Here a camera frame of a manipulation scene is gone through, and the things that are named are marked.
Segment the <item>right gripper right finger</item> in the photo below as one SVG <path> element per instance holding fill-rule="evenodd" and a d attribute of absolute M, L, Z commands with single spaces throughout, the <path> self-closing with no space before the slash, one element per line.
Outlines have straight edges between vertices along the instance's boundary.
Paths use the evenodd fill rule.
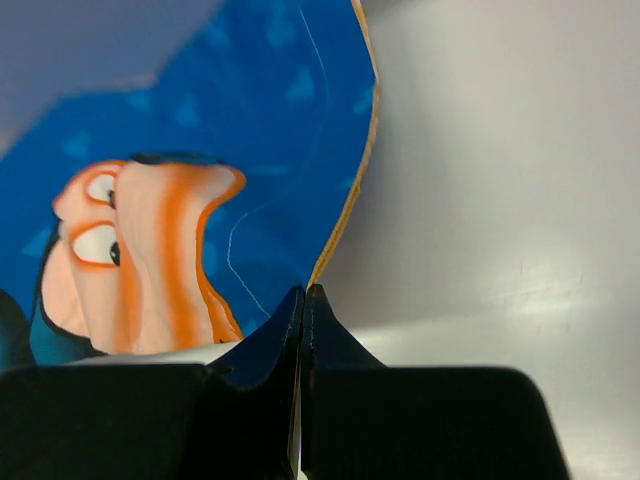
<path fill-rule="evenodd" d="M 301 468 L 310 479 L 566 479 L 546 403 L 506 367 L 390 367 L 307 294 Z"/>

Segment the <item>blue Mickey placemat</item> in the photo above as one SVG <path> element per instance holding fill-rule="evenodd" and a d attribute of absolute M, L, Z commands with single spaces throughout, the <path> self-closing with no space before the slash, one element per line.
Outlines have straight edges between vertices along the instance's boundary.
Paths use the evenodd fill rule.
<path fill-rule="evenodd" d="M 225 1 L 145 86 L 58 100 L 1 160 L 1 365 L 233 344 L 315 280 L 379 82 L 358 1 Z"/>

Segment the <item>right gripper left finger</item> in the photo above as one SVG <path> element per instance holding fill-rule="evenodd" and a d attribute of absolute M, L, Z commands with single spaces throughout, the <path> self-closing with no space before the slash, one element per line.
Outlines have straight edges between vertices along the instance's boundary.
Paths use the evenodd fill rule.
<path fill-rule="evenodd" d="M 295 287 L 208 364 L 96 362 L 1 376 L 5 479 L 292 479 Z"/>

